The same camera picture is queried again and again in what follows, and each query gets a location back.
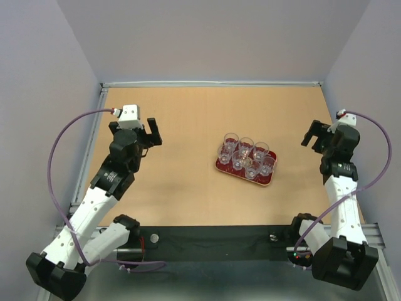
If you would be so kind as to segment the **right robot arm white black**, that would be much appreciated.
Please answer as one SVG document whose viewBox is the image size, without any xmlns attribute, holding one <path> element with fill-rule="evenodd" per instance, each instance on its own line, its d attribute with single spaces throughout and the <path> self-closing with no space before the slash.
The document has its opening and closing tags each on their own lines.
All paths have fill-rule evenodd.
<svg viewBox="0 0 401 301">
<path fill-rule="evenodd" d="M 362 230 L 357 202 L 358 172 L 351 162 L 360 142 L 357 118 L 345 114 L 334 124 L 314 120 L 301 142 L 322 155 L 320 173 L 330 201 L 322 216 L 331 216 L 330 232 L 321 217 L 299 214 L 288 230 L 290 241 L 306 243 L 311 254 L 311 271 L 315 279 L 359 291 L 378 262 L 378 251 L 369 246 Z"/>
</svg>

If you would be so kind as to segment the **clear glass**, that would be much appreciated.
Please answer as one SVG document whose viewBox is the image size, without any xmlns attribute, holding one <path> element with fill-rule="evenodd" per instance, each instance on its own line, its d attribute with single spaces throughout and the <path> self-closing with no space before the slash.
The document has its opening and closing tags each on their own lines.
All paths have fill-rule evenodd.
<svg viewBox="0 0 401 301">
<path fill-rule="evenodd" d="M 220 145 L 217 150 L 217 160 L 220 164 L 229 164 L 232 157 L 232 149 L 228 148 L 226 145 Z"/>
<path fill-rule="evenodd" d="M 276 162 L 275 158 L 271 156 L 266 156 L 261 161 L 261 170 L 259 172 L 260 175 L 269 176 L 274 171 L 275 162 Z"/>
<path fill-rule="evenodd" d="M 254 145 L 253 159 L 261 162 L 269 154 L 269 146 L 265 142 L 257 142 Z"/>
<path fill-rule="evenodd" d="M 254 141 L 249 137 L 243 137 L 238 142 L 239 153 L 242 157 L 247 157 L 254 149 Z"/>
<path fill-rule="evenodd" d="M 227 133 L 223 138 L 224 149 L 229 152 L 234 152 L 236 150 L 238 142 L 239 137 L 237 134 L 233 132 Z"/>
<path fill-rule="evenodd" d="M 251 160 L 244 166 L 245 178 L 253 180 L 260 173 L 261 163 L 258 161 Z"/>
<path fill-rule="evenodd" d="M 232 168 L 235 171 L 240 171 L 246 164 L 247 153 L 243 153 L 240 150 L 233 152 L 232 154 Z"/>
</svg>

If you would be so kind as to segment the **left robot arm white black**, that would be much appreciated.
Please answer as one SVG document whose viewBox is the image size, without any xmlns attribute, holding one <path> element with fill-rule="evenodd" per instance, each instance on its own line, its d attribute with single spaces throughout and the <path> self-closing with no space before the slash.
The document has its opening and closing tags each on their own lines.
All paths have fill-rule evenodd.
<svg viewBox="0 0 401 301">
<path fill-rule="evenodd" d="M 134 182 L 134 174 L 147 151 L 162 145 L 156 120 L 149 118 L 147 122 L 149 133 L 137 119 L 110 122 L 113 140 L 109 153 L 78 209 L 41 253 L 32 253 L 26 260 L 34 283 L 62 300 L 73 300 L 93 268 L 114 249 L 137 243 L 145 247 L 140 223 L 124 214 L 117 216 L 95 239 L 91 235 Z"/>
</svg>

